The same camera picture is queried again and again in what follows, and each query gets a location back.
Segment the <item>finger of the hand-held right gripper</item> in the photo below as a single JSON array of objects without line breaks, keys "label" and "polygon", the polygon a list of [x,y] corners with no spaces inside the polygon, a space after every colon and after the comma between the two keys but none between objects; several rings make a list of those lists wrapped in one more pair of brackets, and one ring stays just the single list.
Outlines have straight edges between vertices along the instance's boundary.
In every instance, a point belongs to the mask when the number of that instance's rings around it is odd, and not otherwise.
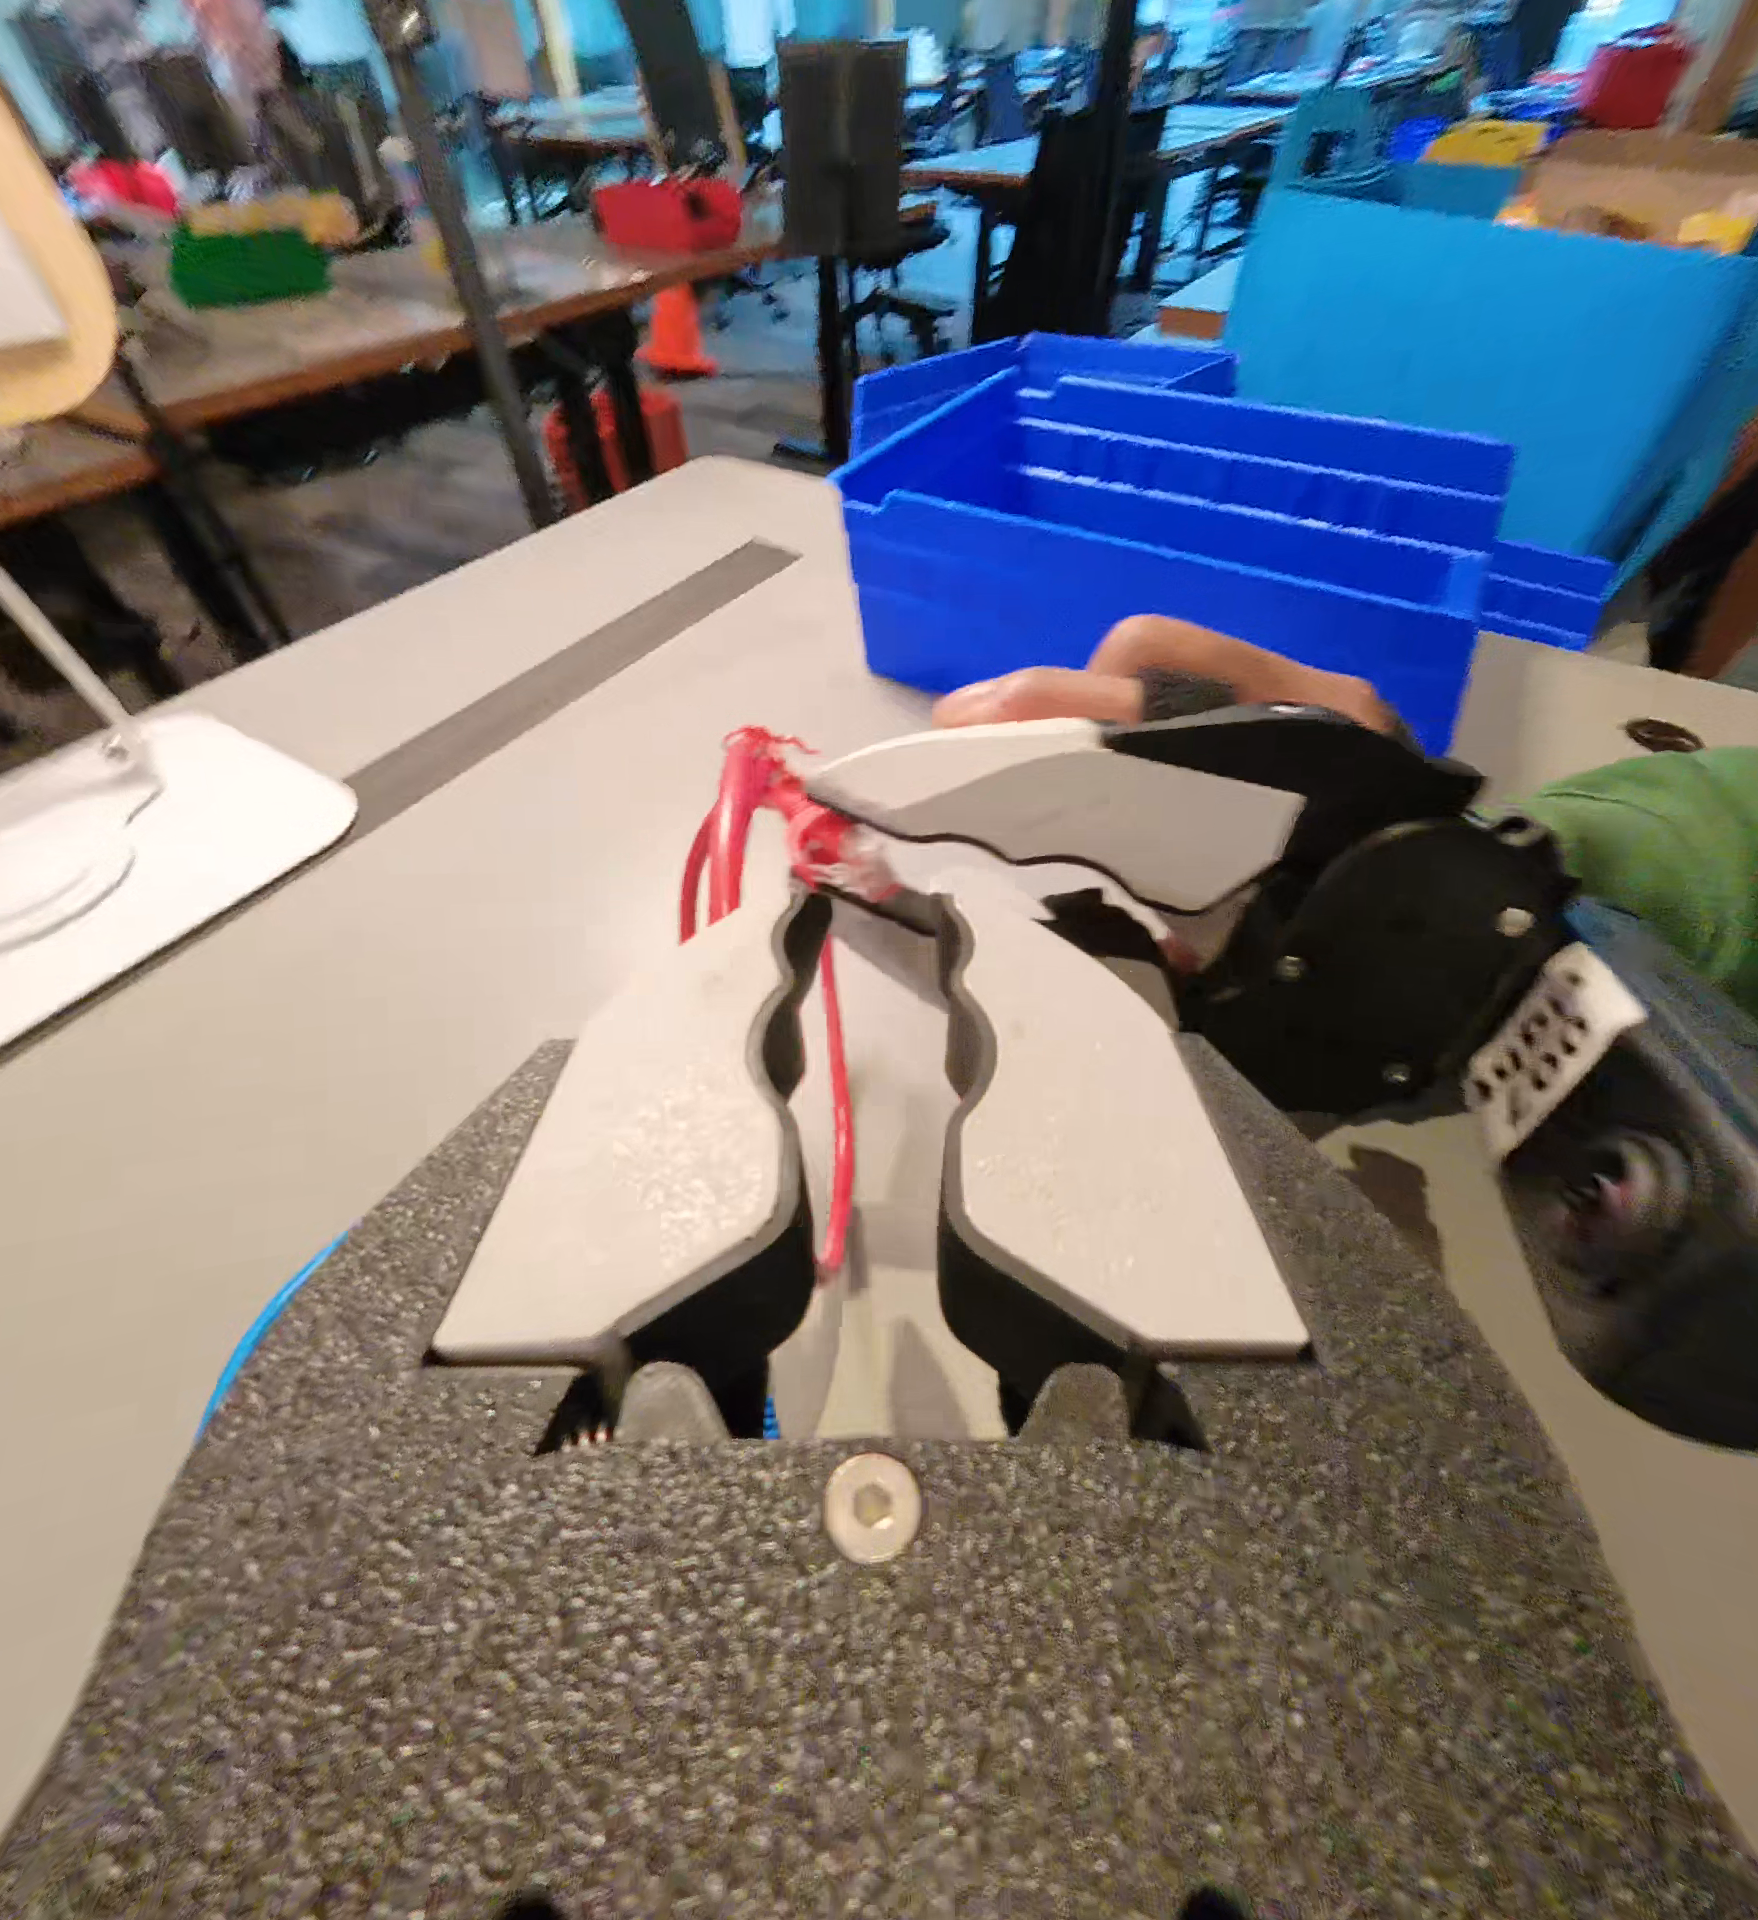
[{"label": "finger of the hand-held right gripper", "polygon": [[1127,751],[1073,717],[901,733],[807,773],[802,790],[853,822],[857,898],[1029,917],[1044,885],[1200,914],[1272,866],[1305,814],[1294,790]]}]

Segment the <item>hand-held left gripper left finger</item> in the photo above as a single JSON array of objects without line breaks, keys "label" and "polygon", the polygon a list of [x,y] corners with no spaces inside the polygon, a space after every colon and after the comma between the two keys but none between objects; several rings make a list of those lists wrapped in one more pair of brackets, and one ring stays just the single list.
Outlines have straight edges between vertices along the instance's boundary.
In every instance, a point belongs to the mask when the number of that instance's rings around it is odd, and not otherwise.
[{"label": "hand-held left gripper left finger", "polygon": [[820,899],[660,951],[584,1021],[432,1336],[454,1368],[627,1357],[744,1377],[817,1282],[791,1097]]}]

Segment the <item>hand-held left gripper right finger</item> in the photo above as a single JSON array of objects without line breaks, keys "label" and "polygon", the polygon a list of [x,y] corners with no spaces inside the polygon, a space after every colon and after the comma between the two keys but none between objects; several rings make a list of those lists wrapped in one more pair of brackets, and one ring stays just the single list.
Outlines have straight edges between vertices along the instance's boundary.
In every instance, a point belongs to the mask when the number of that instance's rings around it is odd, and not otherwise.
[{"label": "hand-held left gripper right finger", "polygon": [[1003,1377],[1294,1362],[1309,1331],[1179,1035],[1038,920],[938,899],[939,1309]]}]

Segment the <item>person's right forearm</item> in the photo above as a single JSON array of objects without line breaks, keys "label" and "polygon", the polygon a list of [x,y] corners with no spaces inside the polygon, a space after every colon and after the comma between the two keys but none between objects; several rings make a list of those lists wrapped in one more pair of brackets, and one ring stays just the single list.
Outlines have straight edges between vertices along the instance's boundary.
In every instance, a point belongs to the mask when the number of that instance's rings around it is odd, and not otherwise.
[{"label": "person's right forearm", "polygon": [[1618,761],[1517,810],[1586,898],[1636,915],[1758,1025],[1758,747]]}]

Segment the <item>person's right hand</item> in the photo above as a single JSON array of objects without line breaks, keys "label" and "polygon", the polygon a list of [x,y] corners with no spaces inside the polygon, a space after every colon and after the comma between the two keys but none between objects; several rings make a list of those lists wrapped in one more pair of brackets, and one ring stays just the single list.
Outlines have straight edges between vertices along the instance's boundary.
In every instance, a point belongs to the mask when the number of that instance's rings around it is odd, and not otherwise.
[{"label": "person's right hand", "polygon": [[1029,665],[968,683],[938,700],[930,723],[962,729],[1073,717],[1134,725],[1224,708],[1325,709],[1419,743],[1369,682],[1157,613],[1114,622],[1085,667]]}]

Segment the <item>white stand base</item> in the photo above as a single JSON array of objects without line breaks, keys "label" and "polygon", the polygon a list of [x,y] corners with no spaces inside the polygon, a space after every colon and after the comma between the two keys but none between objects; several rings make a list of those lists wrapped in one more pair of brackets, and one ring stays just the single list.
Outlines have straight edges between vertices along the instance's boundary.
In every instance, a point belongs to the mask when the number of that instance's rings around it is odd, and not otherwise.
[{"label": "white stand base", "polygon": [[0,778],[0,1053],[333,851],[349,785],[198,712]]}]

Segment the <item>orange traffic cone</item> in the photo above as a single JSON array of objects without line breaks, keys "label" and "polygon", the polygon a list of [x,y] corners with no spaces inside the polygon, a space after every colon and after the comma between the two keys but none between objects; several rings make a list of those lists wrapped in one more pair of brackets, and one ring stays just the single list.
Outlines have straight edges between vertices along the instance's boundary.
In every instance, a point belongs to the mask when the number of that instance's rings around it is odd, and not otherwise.
[{"label": "orange traffic cone", "polygon": [[675,285],[651,297],[633,361],[664,378],[708,378],[720,373],[703,340],[695,286]]}]

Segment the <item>light blue box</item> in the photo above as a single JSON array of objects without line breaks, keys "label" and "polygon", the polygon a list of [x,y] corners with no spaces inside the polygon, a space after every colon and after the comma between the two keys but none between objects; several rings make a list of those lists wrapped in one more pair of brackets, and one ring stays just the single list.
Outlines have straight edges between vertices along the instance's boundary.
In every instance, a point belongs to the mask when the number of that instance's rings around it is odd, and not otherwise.
[{"label": "light blue box", "polygon": [[1226,346],[1245,397],[1514,447],[1501,532],[1645,568],[1758,411],[1747,252],[1266,195]]}]

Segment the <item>red plastic crate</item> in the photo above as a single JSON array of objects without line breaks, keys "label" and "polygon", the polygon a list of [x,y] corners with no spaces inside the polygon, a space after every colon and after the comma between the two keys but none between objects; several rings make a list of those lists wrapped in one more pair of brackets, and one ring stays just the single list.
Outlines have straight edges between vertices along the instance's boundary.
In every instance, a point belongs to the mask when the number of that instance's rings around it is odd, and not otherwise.
[{"label": "red plastic crate", "polygon": [[724,252],[744,231],[744,193],[714,175],[618,179],[595,185],[595,229],[621,252]]}]

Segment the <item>thin black lamp pole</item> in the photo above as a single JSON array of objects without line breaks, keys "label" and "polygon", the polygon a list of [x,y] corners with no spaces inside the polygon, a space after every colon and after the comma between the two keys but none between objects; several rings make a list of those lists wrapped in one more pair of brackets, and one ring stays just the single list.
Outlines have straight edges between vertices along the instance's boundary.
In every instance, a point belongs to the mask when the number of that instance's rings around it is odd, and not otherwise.
[{"label": "thin black lamp pole", "polygon": [[563,506],[533,440],[526,400],[463,213],[463,195],[438,133],[438,119],[418,66],[419,50],[436,41],[423,1],[365,1],[365,12],[391,74],[397,109],[460,313],[481,375],[494,423],[509,453],[526,517],[535,531],[555,526]]}]

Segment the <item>green box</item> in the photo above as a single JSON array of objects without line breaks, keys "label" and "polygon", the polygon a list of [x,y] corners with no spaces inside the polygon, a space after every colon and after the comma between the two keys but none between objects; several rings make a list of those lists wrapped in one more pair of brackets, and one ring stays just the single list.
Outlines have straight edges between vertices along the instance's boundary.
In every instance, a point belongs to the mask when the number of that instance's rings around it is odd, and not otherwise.
[{"label": "green box", "polygon": [[333,291],[326,249],[298,227],[171,229],[171,297],[194,313],[319,299]]}]

